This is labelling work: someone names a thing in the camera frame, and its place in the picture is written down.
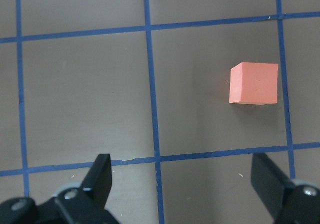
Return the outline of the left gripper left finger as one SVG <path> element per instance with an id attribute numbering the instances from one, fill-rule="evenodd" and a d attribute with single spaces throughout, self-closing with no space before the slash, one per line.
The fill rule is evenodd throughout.
<path id="1" fill-rule="evenodd" d="M 112 187 L 109 154 L 99 154 L 79 186 L 68 187 L 37 205 L 30 197 L 0 204 L 1 223 L 117 223 L 105 209 Z"/>

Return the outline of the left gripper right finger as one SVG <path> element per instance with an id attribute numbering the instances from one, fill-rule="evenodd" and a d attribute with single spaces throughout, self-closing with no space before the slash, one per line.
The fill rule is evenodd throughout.
<path id="1" fill-rule="evenodd" d="M 319 187 L 289 178 L 265 153 L 254 153 L 250 182 L 273 223 L 319 223 Z"/>

